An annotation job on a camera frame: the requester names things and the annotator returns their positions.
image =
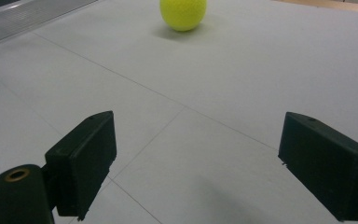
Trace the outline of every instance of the white surface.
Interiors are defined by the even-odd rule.
[[[276,149],[286,111],[358,141],[358,13],[210,0],[180,34],[105,0],[0,44],[0,173],[104,110],[117,178],[85,222],[336,223]]]

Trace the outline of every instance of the yellow ball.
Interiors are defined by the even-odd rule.
[[[206,0],[160,0],[162,19],[176,31],[195,28],[206,11]]]

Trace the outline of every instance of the screw hole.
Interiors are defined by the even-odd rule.
[[[17,169],[17,170],[10,172],[5,177],[5,180],[6,180],[6,182],[16,182],[16,181],[22,180],[28,174],[30,174],[30,171],[28,169]]]

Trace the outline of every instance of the table surface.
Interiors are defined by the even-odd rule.
[[[158,0],[104,0],[0,44],[0,173],[105,110],[118,155],[84,223],[338,223],[277,148],[286,111],[358,141],[358,12],[209,0],[177,33]]]

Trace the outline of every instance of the tennis ball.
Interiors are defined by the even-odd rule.
[[[162,19],[176,31],[195,28],[206,11],[207,0],[160,0]]]

